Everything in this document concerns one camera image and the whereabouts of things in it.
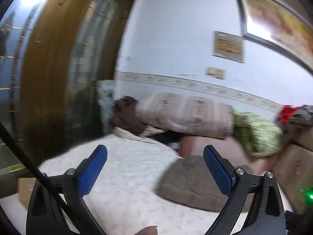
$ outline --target green cloth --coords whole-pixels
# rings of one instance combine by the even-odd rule
[[[234,137],[248,155],[270,156],[281,148],[281,129],[271,121],[250,112],[234,113]]]

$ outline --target floral wallpaper border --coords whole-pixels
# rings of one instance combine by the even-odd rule
[[[117,71],[115,73],[115,79],[188,89],[192,91],[207,93],[210,95],[220,96],[227,99],[244,102],[273,112],[278,112],[282,108],[281,104],[270,101],[268,99],[264,99],[259,96],[238,91],[232,88],[196,80],[188,80],[178,77],[163,76],[156,74],[129,73],[120,71]]]

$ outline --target red cloth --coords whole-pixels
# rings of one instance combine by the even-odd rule
[[[301,107],[291,107],[290,105],[285,105],[281,110],[278,121],[286,124],[289,121],[289,118]]]

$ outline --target cardboard box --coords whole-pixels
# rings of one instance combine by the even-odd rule
[[[28,209],[32,189],[34,188],[36,178],[19,178],[18,179],[18,199],[23,206]]]

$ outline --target blue gripper pad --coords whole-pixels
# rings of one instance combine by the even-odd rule
[[[105,146],[99,145],[88,159],[89,165],[85,168],[82,175],[78,178],[77,193],[79,197],[83,197],[90,193],[94,183],[96,182],[106,160],[108,158],[108,150]]]
[[[204,148],[203,158],[221,193],[229,197],[233,188],[232,179],[209,146]]]

